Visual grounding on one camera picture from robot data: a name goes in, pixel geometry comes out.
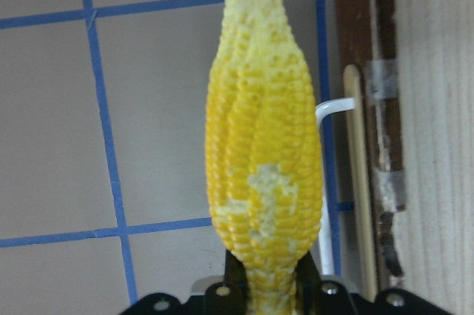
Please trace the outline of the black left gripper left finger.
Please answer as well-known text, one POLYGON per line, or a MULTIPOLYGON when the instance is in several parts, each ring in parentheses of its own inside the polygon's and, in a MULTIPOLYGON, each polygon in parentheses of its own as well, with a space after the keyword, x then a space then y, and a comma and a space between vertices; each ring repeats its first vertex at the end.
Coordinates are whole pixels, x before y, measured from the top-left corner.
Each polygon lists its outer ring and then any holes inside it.
POLYGON ((229 250, 226 250, 225 254, 224 281, 234 284, 242 293, 247 292, 244 265, 229 250))

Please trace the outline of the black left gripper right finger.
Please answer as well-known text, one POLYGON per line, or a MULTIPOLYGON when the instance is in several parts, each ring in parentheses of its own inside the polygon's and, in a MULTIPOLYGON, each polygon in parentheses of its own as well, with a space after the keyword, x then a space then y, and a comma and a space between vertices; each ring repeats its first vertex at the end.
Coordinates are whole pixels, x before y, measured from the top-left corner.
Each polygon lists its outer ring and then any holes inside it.
POLYGON ((298 293, 314 293, 321 277, 310 253, 306 253, 296 266, 296 287, 298 293))

